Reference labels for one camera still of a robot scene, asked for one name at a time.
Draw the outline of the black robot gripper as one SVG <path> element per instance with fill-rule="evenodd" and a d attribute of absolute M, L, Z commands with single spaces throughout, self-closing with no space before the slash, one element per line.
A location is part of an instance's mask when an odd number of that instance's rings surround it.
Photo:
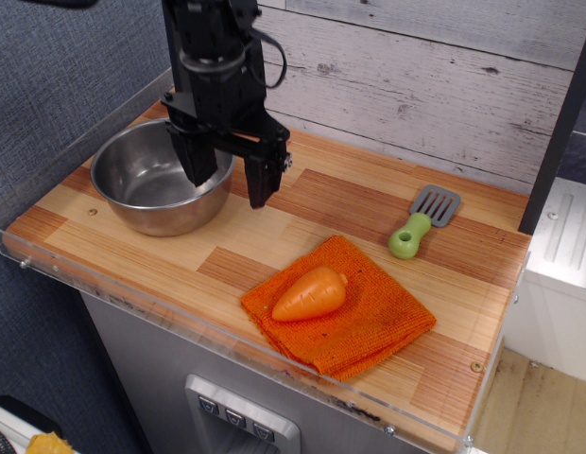
<path fill-rule="evenodd" d="M 279 190 L 290 167 L 288 129 L 267 113 L 267 83 L 262 56 L 233 60 L 171 59 L 175 91 L 162 103 L 169 114 L 169 134 L 187 179 L 206 183 L 217 171 L 215 150 L 245 160 L 252 209 L 265 206 Z"/>

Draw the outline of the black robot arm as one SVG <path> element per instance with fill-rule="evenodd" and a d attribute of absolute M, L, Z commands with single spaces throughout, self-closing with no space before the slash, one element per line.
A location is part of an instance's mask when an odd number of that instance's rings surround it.
<path fill-rule="evenodd" d="M 199 186 L 217 151 L 238 156 L 250 205 L 263 207 L 291 165 L 290 132 L 265 108 L 263 46 L 280 44 L 254 27 L 254 1 L 165 1 L 163 12 L 175 90 L 161 102 L 184 173 Z"/>

